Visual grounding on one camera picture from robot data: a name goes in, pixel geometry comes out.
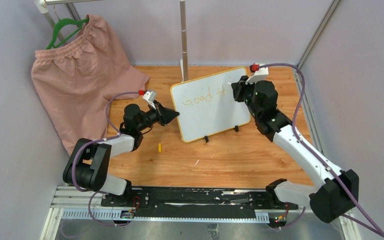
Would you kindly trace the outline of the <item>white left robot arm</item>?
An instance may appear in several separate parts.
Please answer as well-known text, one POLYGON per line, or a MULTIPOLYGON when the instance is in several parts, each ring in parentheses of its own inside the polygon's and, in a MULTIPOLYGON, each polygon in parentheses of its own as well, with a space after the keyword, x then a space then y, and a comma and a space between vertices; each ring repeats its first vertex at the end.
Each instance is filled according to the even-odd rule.
POLYGON ((118 135, 97 140, 80 138, 63 171, 63 182, 78 191, 102 193, 115 204, 129 206, 135 199, 132 183, 111 175, 109 163, 112 157, 137 150, 144 138, 143 130, 154 124, 165 126, 180 116, 156 100, 153 104, 148 111, 137 104, 127 105, 118 135))

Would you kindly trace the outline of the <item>yellow framed whiteboard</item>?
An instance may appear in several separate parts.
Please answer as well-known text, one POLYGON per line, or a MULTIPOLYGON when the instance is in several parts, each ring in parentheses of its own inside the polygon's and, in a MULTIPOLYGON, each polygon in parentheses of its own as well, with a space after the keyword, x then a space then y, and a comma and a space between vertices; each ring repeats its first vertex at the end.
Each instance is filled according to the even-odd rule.
POLYGON ((251 121, 247 106, 234 100, 230 85, 246 73, 244 67, 236 67, 171 86, 183 142, 190 143, 251 121))

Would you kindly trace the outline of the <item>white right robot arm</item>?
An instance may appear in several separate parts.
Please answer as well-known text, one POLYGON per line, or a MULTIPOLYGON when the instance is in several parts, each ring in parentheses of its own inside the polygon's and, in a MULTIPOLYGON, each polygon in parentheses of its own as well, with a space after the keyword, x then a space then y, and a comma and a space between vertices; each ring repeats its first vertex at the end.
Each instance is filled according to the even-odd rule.
POLYGON ((344 215, 358 203, 359 176, 327 160, 277 107, 278 92, 271 81, 248 83, 247 76, 231 83, 233 99, 244 103, 257 130, 288 153, 314 186, 280 178, 266 186, 265 201, 272 209, 290 203, 310 208, 324 223, 344 215))

